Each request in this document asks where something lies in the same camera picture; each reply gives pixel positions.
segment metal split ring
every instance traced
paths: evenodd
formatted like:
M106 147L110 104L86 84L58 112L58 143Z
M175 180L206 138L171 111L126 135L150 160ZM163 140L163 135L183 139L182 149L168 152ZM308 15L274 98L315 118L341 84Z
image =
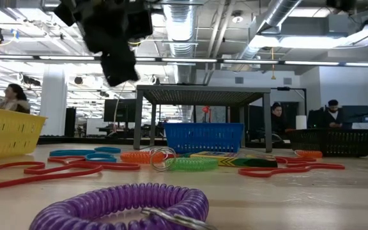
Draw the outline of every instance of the metal split ring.
M164 162L163 167L155 166L153 163L153 157L155 156L155 153L160 153L160 152L162 152L165 155L164 160L166 160L170 154L172 154L174 157L173 160L169 164ZM164 172L164 171L169 170L176 163L176 159L177 159L177 153L172 148L161 147L161 148L154 148L150 150L150 165L152 166L152 168L154 168L155 170L159 172Z

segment person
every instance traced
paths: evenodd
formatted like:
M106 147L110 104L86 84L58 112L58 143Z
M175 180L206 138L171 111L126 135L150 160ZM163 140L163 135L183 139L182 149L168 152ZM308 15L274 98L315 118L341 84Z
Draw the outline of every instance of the person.
M321 128L342 128L343 113L337 100L330 100L319 122Z
M288 126L282 116L282 106L280 106L279 103L275 102L272 105L271 110L272 132L276 134L284 134Z
M27 114L31 112L24 90L18 84L10 84L5 89L5 99L0 102L0 109Z

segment woman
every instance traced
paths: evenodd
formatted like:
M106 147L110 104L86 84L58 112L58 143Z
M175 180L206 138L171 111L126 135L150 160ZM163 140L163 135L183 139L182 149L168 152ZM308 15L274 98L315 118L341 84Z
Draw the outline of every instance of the woman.
M17 84L8 85L5 99L0 103L0 109L28 114L31 112L24 90Z
M272 132L276 134L284 134L288 126L282 117L282 107L279 103L275 102L271 109Z

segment wooden table surface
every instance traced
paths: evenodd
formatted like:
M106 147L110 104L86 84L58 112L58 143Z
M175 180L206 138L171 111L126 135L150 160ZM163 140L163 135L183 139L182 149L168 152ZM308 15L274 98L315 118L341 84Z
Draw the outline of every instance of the wooden table surface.
M32 155L2 158L0 164L44 161L52 150L93 149L99 145L55 144L38 146ZM118 146L131 150L131 146ZM293 156L275 149L276 155ZM201 189L210 201L207 222L228 229L368 230L368 157L328 158L346 170L315 169L271 178L238 175L237 168L219 167L208 172L104 171L78 178L41 181L0 188L0 230L25 230L44 207L90 190L125 183L157 182ZM57 164L49 163L48 167ZM0 171L0 181L23 177L23 168ZM139 210L104 217L104 222L139 219Z

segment purple spiral keychain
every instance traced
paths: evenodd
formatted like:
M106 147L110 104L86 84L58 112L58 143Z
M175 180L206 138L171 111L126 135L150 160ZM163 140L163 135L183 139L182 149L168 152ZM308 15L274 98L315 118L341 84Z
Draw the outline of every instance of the purple spiral keychain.
M140 221L109 224L93 222L104 215L143 208ZM198 189L140 183L94 190L51 204L32 221L30 230L163 230L216 229L204 223L207 197Z

